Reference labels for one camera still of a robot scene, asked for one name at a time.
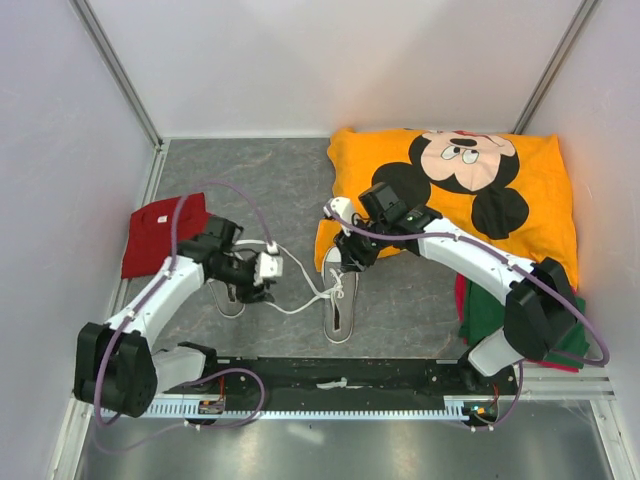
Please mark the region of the grey sneaker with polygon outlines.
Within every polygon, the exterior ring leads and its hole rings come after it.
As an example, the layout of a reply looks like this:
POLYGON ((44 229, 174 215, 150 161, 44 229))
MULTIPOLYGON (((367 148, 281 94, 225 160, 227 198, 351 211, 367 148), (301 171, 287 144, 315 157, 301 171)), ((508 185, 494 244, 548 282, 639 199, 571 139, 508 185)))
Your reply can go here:
POLYGON ((209 280, 207 285, 215 306, 223 317, 235 319, 242 315, 245 305, 236 298, 235 290, 232 286, 214 279, 209 280))
POLYGON ((322 262, 321 276, 329 297, 324 300, 324 333, 335 344, 346 342, 353 331, 359 275, 341 269, 341 253, 330 248, 322 262))

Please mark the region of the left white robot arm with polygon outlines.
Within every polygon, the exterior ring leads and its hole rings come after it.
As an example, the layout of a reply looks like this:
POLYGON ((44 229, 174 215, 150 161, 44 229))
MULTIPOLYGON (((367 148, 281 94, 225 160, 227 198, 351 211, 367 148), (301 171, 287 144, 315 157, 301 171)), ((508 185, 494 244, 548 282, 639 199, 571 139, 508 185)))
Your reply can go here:
POLYGON ((73 395, 76 400, 137 418, 159 393, 189 385, 208 393, 219 382, 209 351, 181 344, 155 353, 154 344, 179 307, 203 285, 231 288, 240 304, 269 302, 269 288, 283 273, 275 241, 248 258, 234 247, 243 229, 219 216, 203 232, 173 245, 150 283, 121 311, 103 323, 87 323, 76 343, 73 395))

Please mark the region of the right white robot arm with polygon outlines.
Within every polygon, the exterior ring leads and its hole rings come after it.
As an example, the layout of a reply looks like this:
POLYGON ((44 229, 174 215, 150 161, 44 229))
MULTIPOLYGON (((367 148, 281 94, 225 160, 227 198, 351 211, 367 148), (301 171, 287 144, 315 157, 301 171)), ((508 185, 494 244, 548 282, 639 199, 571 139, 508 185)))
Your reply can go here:
POLYGON ((557 261, 536 263, 506 253, 426 205, 409 208, 385 183, 369 188, 359 200, 363 218, 346 197, 334 197, 324 206, 326 217, 342 229, 334 243, 343 270, 362 272, 383 249, 394 247, 454 270, 503 306, 502 326, 472 346, 458 368, 465 391, 483 392, 494 375, 521 360, 545 360, 577 325, 576 298, 557 261))

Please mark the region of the white tape scrap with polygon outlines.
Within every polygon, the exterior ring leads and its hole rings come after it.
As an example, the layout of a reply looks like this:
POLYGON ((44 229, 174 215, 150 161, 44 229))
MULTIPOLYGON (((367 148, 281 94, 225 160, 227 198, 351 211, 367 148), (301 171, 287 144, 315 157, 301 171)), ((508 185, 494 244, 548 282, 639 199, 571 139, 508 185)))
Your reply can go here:
POLYGON ((319 390, 323 390, 323 391, 334 390, 334 389, 344 389, 347 386, 348 386, 348 380, 346 377, 341 377, 340 379, 337 379, 337 380, 331 380, 331 381, 321 382, 316 384, 316 387, 319 390))

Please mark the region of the red folded t-shirt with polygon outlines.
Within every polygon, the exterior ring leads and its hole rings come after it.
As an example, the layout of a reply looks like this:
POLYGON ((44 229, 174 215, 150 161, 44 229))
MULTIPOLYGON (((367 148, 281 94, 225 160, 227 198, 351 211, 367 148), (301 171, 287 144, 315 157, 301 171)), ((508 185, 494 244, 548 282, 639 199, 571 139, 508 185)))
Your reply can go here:
MULTIPOLYGON (((171 251, 171 227, 179 197, 158 200, 131 214, 121 278, 154 275, 171 251)), ((177 241, 204 231, 209 213, 203 192, 186 198, 177 223, 177 241)))

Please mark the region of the orange mickey mouse pillow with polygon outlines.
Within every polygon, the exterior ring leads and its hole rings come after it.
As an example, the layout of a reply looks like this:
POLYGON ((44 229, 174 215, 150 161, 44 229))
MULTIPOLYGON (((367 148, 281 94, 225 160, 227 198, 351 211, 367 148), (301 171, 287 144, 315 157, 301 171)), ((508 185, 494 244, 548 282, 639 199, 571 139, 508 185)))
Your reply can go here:
POLYGON ((334 195, 357 213, 359 195, 385 182, 407 207, 424 204, 506 252, 555 259, 578 286, 573 192, 556 135, 344 128, 327 155, 334 195))

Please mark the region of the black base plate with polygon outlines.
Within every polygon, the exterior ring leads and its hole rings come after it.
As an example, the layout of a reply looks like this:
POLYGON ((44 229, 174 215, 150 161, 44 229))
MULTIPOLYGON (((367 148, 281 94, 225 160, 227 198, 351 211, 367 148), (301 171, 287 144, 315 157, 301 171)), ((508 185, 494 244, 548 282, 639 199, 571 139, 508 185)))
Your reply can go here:
POLYGON ((441 410, 446 396, 513 395, 512 367, 484 378, 458 362, 431 359, 219 357, 211 375, 245 368, 265 386, 265 411, 358 412, 441 410))

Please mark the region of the left aluminium frame post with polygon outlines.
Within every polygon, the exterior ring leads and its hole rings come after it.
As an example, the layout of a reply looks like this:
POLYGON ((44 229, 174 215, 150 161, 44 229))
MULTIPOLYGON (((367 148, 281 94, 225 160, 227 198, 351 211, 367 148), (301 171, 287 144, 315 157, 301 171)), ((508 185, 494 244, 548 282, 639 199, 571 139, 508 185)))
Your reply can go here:
POLYGON ((153 148, 160 150, 164 145, 164 140, 151 119, 151 116, 144 106, 129 75, 127 74, 126 69, 114 49, 96 12, 94 11, 91 2, 87 0, 70 0, 69 3, 99 52, 100 57, 105 63, 132 113, 136 117, 143 133, 153 148))

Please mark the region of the aluminium frame post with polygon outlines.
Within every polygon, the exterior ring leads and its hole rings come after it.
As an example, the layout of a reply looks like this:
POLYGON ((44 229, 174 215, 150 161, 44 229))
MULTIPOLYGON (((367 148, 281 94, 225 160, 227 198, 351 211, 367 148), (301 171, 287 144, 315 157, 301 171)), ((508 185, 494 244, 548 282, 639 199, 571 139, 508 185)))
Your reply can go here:
POLYGON ((136 117, 143 133, 153 148, 160 150, 164 145, 164 140, 151 119, 151 116, 144 106, 129 75, 127 74, 126 69, 114 49, 96 12, 94 11, 91 2, 87 0, 70 0, 69 3, 99 52, 100 57, 105 63, 132 113, 136 117))
POLYGON ((518 116, 511 130, 513 134, 520 135, 525 133, 600 4, 600 0, 582 0, 579 3, 518 116))

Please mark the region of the right aluminium frame post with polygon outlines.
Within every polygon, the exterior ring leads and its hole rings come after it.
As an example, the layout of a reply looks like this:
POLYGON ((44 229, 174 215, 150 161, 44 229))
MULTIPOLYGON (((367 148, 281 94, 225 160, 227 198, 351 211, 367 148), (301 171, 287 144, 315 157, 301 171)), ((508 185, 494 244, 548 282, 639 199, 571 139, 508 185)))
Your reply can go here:
POLYGON ((513 134, 520 135, 525 133, 600 4, 600 0, 582 0, 579 3, 518 116, 511 130, 513 134))

